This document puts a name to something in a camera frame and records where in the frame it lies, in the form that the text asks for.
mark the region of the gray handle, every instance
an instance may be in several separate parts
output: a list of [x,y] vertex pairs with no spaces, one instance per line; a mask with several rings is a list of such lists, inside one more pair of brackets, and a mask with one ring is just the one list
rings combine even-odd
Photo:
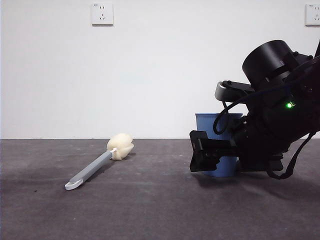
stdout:
[[106,151],[101,156],[99,156],[96,160],[82,169],[77,175],[70,179],[70,183],[74,183],[79,180],[83,180],[85,182],[88,178],[90,178],[96,171],[98,171],[104,164],[107,163],[109,159],[112,158],[112,152]]

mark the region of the cylindrical motor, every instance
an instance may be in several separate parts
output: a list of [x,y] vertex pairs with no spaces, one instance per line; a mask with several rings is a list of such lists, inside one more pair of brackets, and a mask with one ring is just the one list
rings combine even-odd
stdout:
[[281,85],[289,74],[283,59],[292,53],[284,41],[269,41],[249,54],[243,62],[242,70],[256,91]]

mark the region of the green led light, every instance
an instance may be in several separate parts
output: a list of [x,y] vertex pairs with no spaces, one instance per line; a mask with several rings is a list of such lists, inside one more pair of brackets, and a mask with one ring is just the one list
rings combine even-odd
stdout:
[[287,109],[292,109],[294,106],[295,106],[295,104],[294,104],[292,101],[287,102],[287,103],[285,104],[285,107],[286,107]]

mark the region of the black cable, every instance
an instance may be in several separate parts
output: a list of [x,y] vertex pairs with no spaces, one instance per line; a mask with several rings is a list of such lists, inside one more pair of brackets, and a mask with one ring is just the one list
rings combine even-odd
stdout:
[[[222,101],[222,104],[223,104],[223,106],[224,106],[224,109],[226,109],[226,108],[228,107],[225,101]],[[224,125],[224,127],[223,127],[222,130],[220,130],[220,131],[217,130],[217,132],[219,133],[219,135],[220,135],[220,134],[223,134],[223,133],[227,130],[228,125],[229,125],[229,111],[227,110],[227,111],[226,111],[225,125]]]
[[296,80],[292,81],[293,78],[295,78],[298,74],[300,74],[301,72],[303,72],[305,69],[311,67],[312,65],[314,64],[318,64],[320,63],[320,56],[317,56],[315,57],[314,59],[310,60],[310,61],[307,61],[303,64],[301,64],[300,66],[298,66],[297,68],[295,68],[293,70],[293,72],[291,72],[291,74],[285,79],[285,81],[287,83],[285,83],[284,85],[281,85],[281,86],[277,86],[277,87],[273,87],[273,88],[270,88],[270,89],[266,89],[266,90],[262,90],[262,91],[256,91],[256,92],[253,92],[249,95],[246,95],[240,99],[238,99],[237,101],[231,103],[228,107],[226,107],[224,110],[222,110],[219,115],[217,116],[217,118],[214,120],[214,123],[213,123],[213,131],[215,134],[217,135],[220,135],[220,131],[217,130],[217,125],[218,125],[218,122],[219,120],[222,118],[222,116],[227,112],[229,111],[231,108],[233,108],[234,106],[240,104],[240,103],[245,103],[247,100],[253,98],[253,97],[257,97],[257,96],[260,96],[260,95],[263,95],[263,94],[266,94],[266,93],[270,93],[270,92],[273,92],[273,91],[277,91],[277,90],[281,90],[281,89],[285,89],[285,88],[289,88],[297,83],[299,83],[303,78],[301,77],[298,77]]
[[270,161],[267,162],[267,168],[266,168],[266,173],[269,175],[269,177],[273,179],[287,179],[289,178],[293,173],[294,173],[294,168],[297,162],[297,157],[299,153],[301,152],[302,148],[310,141],[310,139],[316,134],[316,132],[310,132],[309,136],[307,137],[306,140],[303,141],[303,143],[300,145],[300,147],[297,149],[297,151],[294,153],[293,157],[291,158],[290,163],[288,164],[285,173],[281,175],[277,175],[272,171],[272,167],[270,164]]

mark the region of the white sponge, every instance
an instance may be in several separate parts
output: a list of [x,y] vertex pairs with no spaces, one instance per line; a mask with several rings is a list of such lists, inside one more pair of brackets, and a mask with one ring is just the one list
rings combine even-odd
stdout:
[[134,148],[132,140],[132,137],[126,133],[119,133],[113,136],[106,145],[106,149],[108,151],[111,151],[112,149],[116,148],[116,151],[112,154],[112,159],[124,159]]

